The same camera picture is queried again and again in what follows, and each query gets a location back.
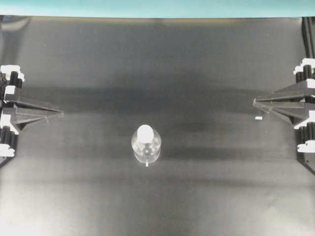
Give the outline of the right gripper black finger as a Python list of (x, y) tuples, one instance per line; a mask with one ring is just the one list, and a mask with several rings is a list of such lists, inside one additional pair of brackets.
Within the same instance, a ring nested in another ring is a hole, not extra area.
[(291, 99), (303, 99), (315, 95), (315, 80), (306, 79), (298, 83), (287, 86), (271, 94), (260, 96), (254, 99), (255, 102), (282, 101)]
[(306, 127), (307, 123), (315, 121), (315, 105), (305, 102), (255, 102), (254, 107), (273, 114), (286, 122), (293, 128)]

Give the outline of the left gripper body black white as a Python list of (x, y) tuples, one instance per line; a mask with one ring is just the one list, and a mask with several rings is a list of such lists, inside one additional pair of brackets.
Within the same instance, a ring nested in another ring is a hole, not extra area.
[(13, 125), (17, 103), (13, 101), (25, 81), (18, 65), (0, 66), (0, 156), (14, 157), (18, 128)]

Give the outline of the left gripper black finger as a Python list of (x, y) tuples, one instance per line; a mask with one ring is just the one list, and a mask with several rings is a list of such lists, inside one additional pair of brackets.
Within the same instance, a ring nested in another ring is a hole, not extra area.
[(27, 108), (11, 109), (11, 131), (19, 134), (32, 125), (48, 122), (51, 119), (63, 116), (63, 111), (38, 110)]
[(29, 98), (23, 95), (7, 94), (4, 96), (4, 102), (11, 102), (17, 106), (31, 108), (36, 110), (44, 110), (62, 114), (63, 111), (52, 103)]

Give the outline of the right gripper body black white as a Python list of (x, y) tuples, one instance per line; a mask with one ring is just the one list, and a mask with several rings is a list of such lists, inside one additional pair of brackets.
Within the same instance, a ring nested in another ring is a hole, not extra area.
[(298, 130), (299, 144), (297, 151), (302, 153), (315, 152), (315, 59), (304, 58), (294, 69), (296, 83), (306, 86), (307, 94), (299, 102), (304, 105), (306, 118), (302, 118), (294, 129)]

